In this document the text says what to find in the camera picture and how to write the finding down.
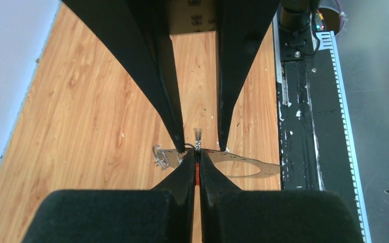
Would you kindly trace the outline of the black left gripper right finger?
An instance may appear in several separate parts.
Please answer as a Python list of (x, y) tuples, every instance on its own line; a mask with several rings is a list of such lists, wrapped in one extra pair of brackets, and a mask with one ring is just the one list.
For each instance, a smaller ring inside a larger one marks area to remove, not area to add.
[(203, 242), (362, 242), (343, 200), (325, 191), (242, 190), (198, 152)]

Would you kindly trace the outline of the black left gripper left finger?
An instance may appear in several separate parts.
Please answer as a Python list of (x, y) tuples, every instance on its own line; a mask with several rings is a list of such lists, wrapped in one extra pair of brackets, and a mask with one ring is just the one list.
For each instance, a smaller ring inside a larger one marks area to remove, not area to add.
[(196, 151), (149, 190), (56, 190), (23, 242), (191, 242)]

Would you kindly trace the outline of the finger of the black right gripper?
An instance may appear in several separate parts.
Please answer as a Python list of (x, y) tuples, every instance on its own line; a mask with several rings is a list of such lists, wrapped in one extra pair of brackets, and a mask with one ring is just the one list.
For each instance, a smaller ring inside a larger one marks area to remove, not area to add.
[(217, 131), (227, 148), (232, 114), (247, 75), (280, 1), (216, 3)]
[(185, 150), (166, 1), (64, 1), (121, 63)]

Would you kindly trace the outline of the silver key with red tag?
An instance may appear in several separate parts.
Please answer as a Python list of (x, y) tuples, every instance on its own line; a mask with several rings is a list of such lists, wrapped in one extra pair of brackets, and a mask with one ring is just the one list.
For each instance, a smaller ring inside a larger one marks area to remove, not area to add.
[(196, 179), (196, 186), (199, 186), (200, 185), (200, 164), (199, 163), (196, 163), (196, 173), (195, 173), (195, 179)]

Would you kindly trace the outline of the metal key organizer plate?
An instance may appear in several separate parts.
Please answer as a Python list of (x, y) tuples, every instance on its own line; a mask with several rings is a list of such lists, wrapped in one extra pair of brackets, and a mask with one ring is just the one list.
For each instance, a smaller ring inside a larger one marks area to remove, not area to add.
[[(152, 148), (155, 164), (163, 170), (178, 167), (187, 152), (179, 153), (176, 149)], [(207, 149), (206, 154), (214, 166), (230, 178), (268, 178), (280, 173), (277, 164), (264, 163), (257, 159), (242, 157), (229, 152)]]

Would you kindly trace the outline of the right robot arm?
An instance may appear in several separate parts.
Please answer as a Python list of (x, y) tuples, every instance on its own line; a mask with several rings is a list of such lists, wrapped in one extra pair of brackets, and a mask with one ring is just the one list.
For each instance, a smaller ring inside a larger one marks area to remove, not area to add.
[(217, 130), (228, 142), (236, 101), (276, 13), (301, 43), (319, 1), (65, 1), (110, 50), (160, 115), (176, 149), (185, 150), (172, 35), (216, 33)]

